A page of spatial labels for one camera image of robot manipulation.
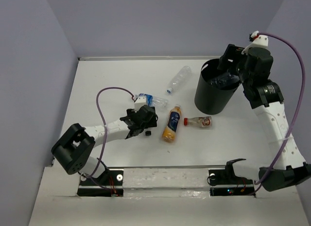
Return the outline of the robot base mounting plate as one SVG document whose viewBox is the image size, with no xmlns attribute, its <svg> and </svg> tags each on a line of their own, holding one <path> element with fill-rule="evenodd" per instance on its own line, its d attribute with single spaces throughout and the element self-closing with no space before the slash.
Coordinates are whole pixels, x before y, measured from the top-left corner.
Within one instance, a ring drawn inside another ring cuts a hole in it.
<svg viewBox="0 0 311 226">
<path fill-rule="evenodd" d="M 92 180 L 80 175 L 83 197 L 210 197 L 245 196 L 255 190 L 245 177 L 230 178 L 224 167 L 110 168 Z"/>
</svg>

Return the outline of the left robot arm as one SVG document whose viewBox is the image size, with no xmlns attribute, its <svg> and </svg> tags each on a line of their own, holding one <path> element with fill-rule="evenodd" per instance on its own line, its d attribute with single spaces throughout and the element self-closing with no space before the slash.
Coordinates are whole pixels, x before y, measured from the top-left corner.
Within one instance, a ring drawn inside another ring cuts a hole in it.
<svg viewBox="0 0 311 226">
<path fill-rule="evenodd" d="M 107 167 L 100 158 L 91 156 L 93 148 L 105 142 L 129 139 L 144 130 L 157 127 L 155 107 L 143 105 L 138 111 L 127 109 L 127 115 L 106 126 L 82 127 L 72 124 L 51 149 L 51 153 L 67 174 L 83 173 L 94 183 L 107 181 Z"/>
</svg>

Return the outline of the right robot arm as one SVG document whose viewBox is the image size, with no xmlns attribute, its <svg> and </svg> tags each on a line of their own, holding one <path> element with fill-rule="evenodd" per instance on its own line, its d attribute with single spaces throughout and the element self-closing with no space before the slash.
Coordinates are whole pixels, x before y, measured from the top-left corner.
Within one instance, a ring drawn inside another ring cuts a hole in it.
<svg viewBox="0 0 311 226">
<path fill-rule="evenodd" d="M 299 185 L 311 176 L 311 166 L 289 130 L 280 87 L 269 79 L 272 64 L 273 57 L 267 49 L 251 47 L 244 51 L 233 44 L 227 46 L 218 64 L 218 70 L 239 77 L 268 143 L 268 161 L 251 162 L 244 158 L 229 161 L 224 178 L 228 183 L 241 177 L 251 179 L 269 192 Z"/>
</svg>

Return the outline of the clear crushed bottle white cap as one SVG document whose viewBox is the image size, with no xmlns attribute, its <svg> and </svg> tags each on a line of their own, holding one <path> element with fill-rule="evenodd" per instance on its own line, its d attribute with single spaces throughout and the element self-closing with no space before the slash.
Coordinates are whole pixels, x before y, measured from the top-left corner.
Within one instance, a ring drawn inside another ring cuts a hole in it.
<svg viewBox="0 0 311 226">
<path fill-rule="evenodd" d="M 211 79 L 209 83 L 212 87 L 223 89 L 225 87 L 229 87 L 235 83 L 238 83 L 239 81 L 240 79 L 238 76 L 226 72 Z"/>
</svg>

